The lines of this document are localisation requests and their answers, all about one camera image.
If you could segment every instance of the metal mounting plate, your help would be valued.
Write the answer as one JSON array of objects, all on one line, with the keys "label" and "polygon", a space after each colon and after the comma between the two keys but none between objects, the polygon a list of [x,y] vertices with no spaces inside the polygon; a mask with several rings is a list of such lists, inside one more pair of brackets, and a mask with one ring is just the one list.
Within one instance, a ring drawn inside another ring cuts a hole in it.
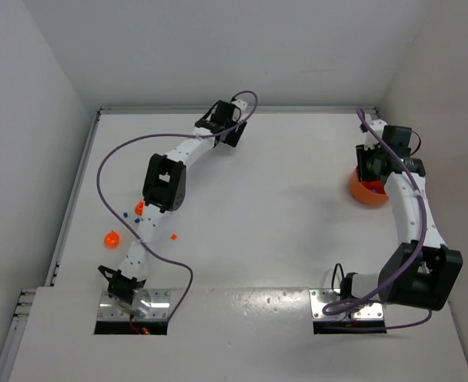
[{"label": "metal mounting plate", "polygon": [[325,316],[322,309],[330,302],[339,301],[331,289],[310,289],[310,307],[312,309],[312,321],[314,323],[314,333],[343,333],[345,331],[336,331],[334,326],[348,327],[350,325],[362,325],[364,327],[373,326],[379,328],[384,326],[383,306],[379,303],[370,303],[351,314],[339,314],[336,316]]},{"label": "metal mounting plate", "polygon": [[[133,318],[133,325],[144,327],[151,334],[166,334],[170,308],[170,291],[165,289],[147,290],[150,308],[144,316]],[[118,303],[117,298],[106,291],[101,294],[96,319],[95,334],[134,334],[130,325],[129,309]]]}]

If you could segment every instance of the robotic arm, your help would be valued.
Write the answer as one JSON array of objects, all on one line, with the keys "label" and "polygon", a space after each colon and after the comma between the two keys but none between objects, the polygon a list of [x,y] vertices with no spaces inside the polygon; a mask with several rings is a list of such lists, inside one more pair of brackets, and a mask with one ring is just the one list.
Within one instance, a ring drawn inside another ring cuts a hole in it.
[{"label": "robotic arm", "polygon": [[[462,267],[462,256],[459,251],[447,247],[435,226],[425,194],[423,163],[420,159],[411,158],[408,147],[412,130],[408,127],[389,126],[380,120],[370,125],[411,172],[419,186],[427,212],[427,234],[421,253],[401,276],[373,299],[380,300],[383,304],[441,310]],[[367,137],[364,145],[357,146],[356,152],[358,179],[381,180],[383,183],[392,205],[400,245],[379,274],[347,274],[341,283],[341,298],[362,298],[395,274],[418,245],[421,229],[415,190],[407,174],[402,173],[393,157],[372,136]]]},{"label": "robotic arm", "polygon": [[[145,244],[156,240],[161,227],[182,205],[186,169],[220,142],[237,146],[247,123],[241,123],[235,130],[232,128],[241,120],[247,106],[248,103],[241,99],[233,99],[230,103],[218,101],[195,123],[190,136],[196,138],[188,138],[168,153],[151,157],[142,188],[145,206],[137,230]],[[140,240],[134,240],[117,270],[103,265],[98,269],[108,281],[108,293],[130,306],[135,291],[146,282],[149,266],[149,254]]]}]

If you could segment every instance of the white table surface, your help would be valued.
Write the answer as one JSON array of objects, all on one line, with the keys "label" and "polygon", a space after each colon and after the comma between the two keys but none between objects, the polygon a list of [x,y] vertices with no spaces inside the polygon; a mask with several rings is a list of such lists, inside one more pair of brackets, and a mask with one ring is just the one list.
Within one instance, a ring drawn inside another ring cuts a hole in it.
[{"label": "white table surface", "polygon": [[[96,194],[98,165],[123,141],[190,132],[198,117],[101,116],[56,285],[37,292],[11,381],[468,380],[448,307],[386,335],[313,335],[306,288],[327,287],[338,261],[346,272],[379,271],[397,247],[389,205],[366,208],[346,191],[364,140],[354,113],[257,114],[237,148],[218,146],[197,161],[185,203],[154,245],[196,277],[168,335],[93,335],[106,286],[96,268],[116,267],[131,240]],[[105,166],[105,196],[129,221],[150,156],[178,142],[138,142]],[[113,250],[103,246],[112,229],[121,235]],[[153,260],[146,285],[182,288],[187,279]],[[390,306],[385,314],[391,325],[426,312]]]}]

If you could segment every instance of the purple cable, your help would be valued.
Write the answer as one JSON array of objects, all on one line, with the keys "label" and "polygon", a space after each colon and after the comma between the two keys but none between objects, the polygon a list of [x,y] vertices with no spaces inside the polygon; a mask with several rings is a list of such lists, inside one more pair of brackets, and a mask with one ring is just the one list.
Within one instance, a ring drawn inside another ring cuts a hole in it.
[{"label": "purple cable", "polygon": [[[378,143],[383,147],[388,154],[395,160],[395,162],[399,165],[399,167],[406,173],[406,175],[409,178],[409,181],[411,182],[411,185],[413,189],[418,192],[416,197],[418,198],[418,206],[419,206],[419,214],[421,217],[421,227],[420,227],[420,234],[419,234],[419,240],[418,244],[416,245],[415,250],[412,252],[411,256],[409,259],[399,268],[396,270],[396,272],[389,276],[386,280],[384,280],[376,289],[374,289],[372,292],[368,293],[362,298],[349,298],[345,300],[340,300],[336,302],[331,302],[322,308],[322,312],[326,316],[336,316],[338,314],[342,313],[347,313],[351,310],[356,309],[358,306],[363,306],[370,302],[370,299],[374,297],[375,295],[379,294],[381,291],[385,290],[388,288],[395,280],[397,280],[416,260],[416,258],[419,256],[423,243],[425,242],[425,235],[427,234],[427,210],[425,209],[425,202],[423,201],[423,196],[419,194],[419,187],[416,184],[416,181],[414,177],[411,175],[411,172],[408,170],[408,168],[401,162],[399,156],[395,153],[395,151],[392,150],[388,144],[383,141],[383,139],[377,135],[377,133],[370,127],[370,125],[367,123],[365,120],[365,113],[363,112],[362,109],[358,108],[356,110],[356,113],[358,115],[358,118],[361,121],[361,125],[364,129],[366,129],[370,134],[374,136],[374,138],[378,141]],[[336,310],[331,310],[330,308],[333,308],[335,306],[342,306],[339,309]],[[398,327],[392,327],[389,326],[388,328],[381,328],[381,329],[401,329],[401,328],[407,328],[410,326],[415,326],[422,324],[426,321],[428,321],[430,317],[427,316],[425,321],[421,321],[419,323],[412,323],[412,324],[407,324],[407,325],[399,325]]]},{"label": "purple cable", "polygon": [[208,135],[200,135],[200,136],[197,136],[197,135],[191,135],[191,134],[171,134],[171,133],[165,133],[165,134],[149,134],[149,135],[143,135],[142,137],[137,137],[137,138],[133,138],[133,139],[130,139],[129,141],[126,141],[125,143],[122,143],[120,144],[119,146],[117,146],[114,150],[112,150],[110,153],[108,153],[105,158],[101,161],[101,163],[99,164],[99,168],[98,168],[98,173],[96,174],[96,189],[98,191],[98,195],[99,195],[99,198],[101,199],[101,201],[103,202],[103,204],[105,205],[105,207],[107,207],[107,209],[111,212],[112,215],[114,215],[117,220],[119,220],[127,229],[128,231],[131,232],[131,234],[137,239],[137,240],[140,240],[140,244],[144,247],[144,249],[146,251],[148,251],[152,256],[154,256],[156,259],[164,262],[164,263],[168,263],[168,264],[173,264],[173,265],[177,265],[179,267],[183,267],[185,268],[188,272],[189,272],[189,281],[188,281],[188,285],[186,286],[185,288],[185,291],[183,292],[182,296],[179,298],[179,301],[177,301],[177,304],[176,306],[174,307],[174,309],[172,310],[172,313],[169,314],[169,318],[168,318],[168,322],[170,321],[170,319],[174,316],[174,314],[176,313],[177,311],[177,308],[179,308],[179,306],[182,304],[183,300],[185,299],[186,295],[188,294],[189,292],[189,288],[192,286],[192,283],[193,283],[193,269],[191,267],[189,267],[188,265],[184,264],[184,263],[181,263],[179,261],[175,261],[175,260],[171,260],[171,259],[166,259],[165,257],[161,257],[158,253],[156,253],[155,251],[153,251],[151,248],[149,248],[149,246],[143,241],[142,237],[108,204],[107,200],[105,199],[105,196],[103,195],[103,191],[101,190],[101,185],[99,183],[99,180],[101,178],[101,171],[103,170],[103,167],[105,166],[105,163],[107,162],[107,160],[115,153],[117,152],[118,150],[122,149],[123,147],[125,146],[128,146],[130,145],[131,143],[134,143],[134,142],[138,142],[138,141],[142,141],[143,139],[149,139],[149,138],[161,138],[161,137],[175,137],[175,138],[195,138],[195,139],[203,139],[203,138],[213,138],[213,137],[217,137],[217,136],[220,136],[220,135],[223,135],[223,134],[226,134],[228,133],[229,131],[233,131],[235,130],[237,127],[239,127],[241,124],[245,123],[246,121],[248,121],[252,115],[255,113],[255,110],[257,110],[257,107],[259,106],[259,97],[254,93],[252,92],[251,90],[245,90],[245,91],[242,91],[242,92],[239,92],[239,93],[236,93],[232,98],[235,99],[237,96],[241,96],[242,94],[251,94],[254,99],[255,99],[255,102],[254,102],[254,105],[253,105],[253,108],[252,110],[248,113],[247,117],[241,121],[239,121],[238,123],[236,123],[236,125],[232,126],[232,127],[229,127],[228,129],[222,131],[221,133],[217,133],[217,134],[208,134]]},{"label": "purple cable", "polygon": [[425,322],[430,321],[432,318],[432,310],[428,311],[427,316],[423,320],[419,320],[417,322],[413,322],[411,324],[403,324],[403,325],[394,325],[394,326],[381,326],[380,328],[347,328],[347,327],[332,327],[331,329],[339,330],[341,332],[360,332],[360,333],[373,333],[373,332],[384,332],[386,330],[393,330],[393,329],[406,329],[411,328],[413,326],[422,325]]}]

